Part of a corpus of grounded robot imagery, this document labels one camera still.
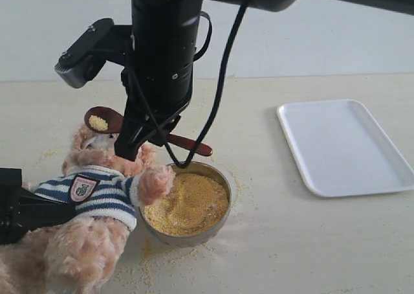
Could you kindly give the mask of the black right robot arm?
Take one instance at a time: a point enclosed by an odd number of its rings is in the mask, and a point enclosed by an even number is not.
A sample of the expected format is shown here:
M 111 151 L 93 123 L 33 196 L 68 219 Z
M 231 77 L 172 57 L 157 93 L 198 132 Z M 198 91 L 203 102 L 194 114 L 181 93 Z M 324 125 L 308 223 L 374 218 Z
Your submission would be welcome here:
M 177 124 L 192 96 L 193 63 L 200 54 L 195 40 L 204 0 L 131 0 L 131 37 L 125 48 L 127 103 L 115 142 L 117 156 L 134 160 L 139 148 L 153 137 L 167 146 L 166 134 Z M 219 109 L 226 68 L 247 8 L 279 12 L 296 0 L 212 0 L 239 6 L 224 48 L 211 113 L 191 145 L 191 161 Z M 338 0 L 363 6 L 413 13 L 413 0 Z

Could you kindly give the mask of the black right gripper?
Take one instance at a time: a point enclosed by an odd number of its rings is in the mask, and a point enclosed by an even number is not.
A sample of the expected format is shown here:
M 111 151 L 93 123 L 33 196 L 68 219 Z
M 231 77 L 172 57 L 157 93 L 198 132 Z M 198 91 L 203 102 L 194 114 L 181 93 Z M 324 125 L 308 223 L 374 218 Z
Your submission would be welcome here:
M 193 57 L 202 0 L 131 0 L 132 51 L 127 64 L 129 94 L 115 154 L 134 161 L 146 141 L 164 141 L 152 128 L 149 114 L 166 137 L 176 128 L 192 94 Z

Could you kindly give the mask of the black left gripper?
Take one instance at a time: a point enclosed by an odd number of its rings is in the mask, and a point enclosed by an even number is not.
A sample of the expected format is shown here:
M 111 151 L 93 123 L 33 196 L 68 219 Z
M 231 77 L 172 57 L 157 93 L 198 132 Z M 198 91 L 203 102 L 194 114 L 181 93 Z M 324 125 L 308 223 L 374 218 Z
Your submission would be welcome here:
M 75 217 L 74 205 L 43 198 L 21 186 L 21 169 L 1 168 L 1 245 L 16 243 L 24 231 L 61 225 Z

